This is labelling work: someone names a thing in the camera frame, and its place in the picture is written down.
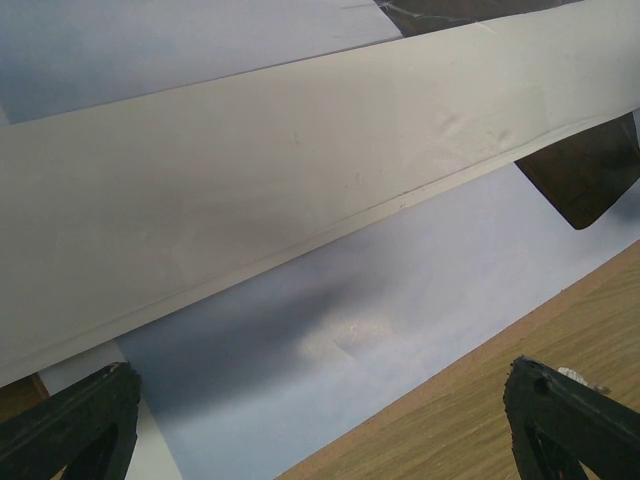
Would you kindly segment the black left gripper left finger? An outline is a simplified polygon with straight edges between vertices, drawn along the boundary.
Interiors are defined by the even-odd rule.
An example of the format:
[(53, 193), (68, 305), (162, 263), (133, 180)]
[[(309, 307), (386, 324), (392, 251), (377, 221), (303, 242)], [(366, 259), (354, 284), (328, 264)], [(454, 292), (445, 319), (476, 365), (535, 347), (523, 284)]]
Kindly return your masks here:
[(3, 422), (1, 477), (125, 478), (140, 398), (140, 375), (116, 362)]

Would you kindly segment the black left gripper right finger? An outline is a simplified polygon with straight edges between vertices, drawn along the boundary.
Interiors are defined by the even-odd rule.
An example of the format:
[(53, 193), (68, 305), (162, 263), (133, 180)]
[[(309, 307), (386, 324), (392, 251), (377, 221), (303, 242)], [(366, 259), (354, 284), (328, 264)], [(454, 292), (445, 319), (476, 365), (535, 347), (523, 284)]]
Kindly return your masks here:
[(522, 479), (639, 477), (638, 412), (525, 356), (503, 402)]

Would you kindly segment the hot air balloon photo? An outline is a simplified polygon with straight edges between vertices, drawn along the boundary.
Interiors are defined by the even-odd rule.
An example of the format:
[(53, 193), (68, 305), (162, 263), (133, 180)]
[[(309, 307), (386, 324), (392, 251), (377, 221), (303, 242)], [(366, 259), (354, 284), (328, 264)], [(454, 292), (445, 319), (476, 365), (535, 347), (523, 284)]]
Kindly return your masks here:
[[(5, 1), (1, 130), (576, 2)], [(520, 159), (634, 142), (618, 118)], [(27, 376), (132, 363), (133, 479), (273, 478), (638, 239), (637, 184), (576, 228), (520, 159)]]

